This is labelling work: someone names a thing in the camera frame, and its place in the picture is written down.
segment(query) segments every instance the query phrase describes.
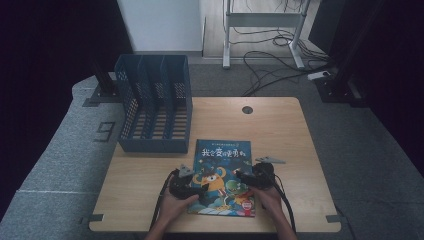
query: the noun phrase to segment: book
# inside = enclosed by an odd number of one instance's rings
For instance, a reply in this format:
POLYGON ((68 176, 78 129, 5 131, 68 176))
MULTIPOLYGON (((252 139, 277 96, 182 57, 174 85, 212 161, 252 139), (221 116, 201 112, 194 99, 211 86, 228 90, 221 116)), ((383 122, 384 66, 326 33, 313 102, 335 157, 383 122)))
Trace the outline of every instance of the book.
POLYGON ((254 217, 253 192, 237 178, 237 170, 252 172, 250 141, 198 139, 191 186, 209 187, 188 213, 254 217))

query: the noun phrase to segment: black controller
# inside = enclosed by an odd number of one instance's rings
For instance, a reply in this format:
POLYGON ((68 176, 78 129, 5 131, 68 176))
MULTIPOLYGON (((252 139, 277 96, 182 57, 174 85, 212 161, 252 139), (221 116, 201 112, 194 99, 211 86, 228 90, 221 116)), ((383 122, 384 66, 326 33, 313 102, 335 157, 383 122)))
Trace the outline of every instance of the black controller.
POLYGON ((268 189, 274 186, 274 167, 271 163, 257 163, 252 167, 252 173, 253 175, 236 171, 236 176, 240 179, 241 183, 259 189, 268 189))
POLYGON ((198 194, 202 198, 206 191, 208 191, 209 184, 203 185, 201 188, 190 187, 192 175, 180 176, 180 170, 175 169, 172 174, 174 177, 169 183, 169 192, 178 199, 187 199, 193 195, 198 194))

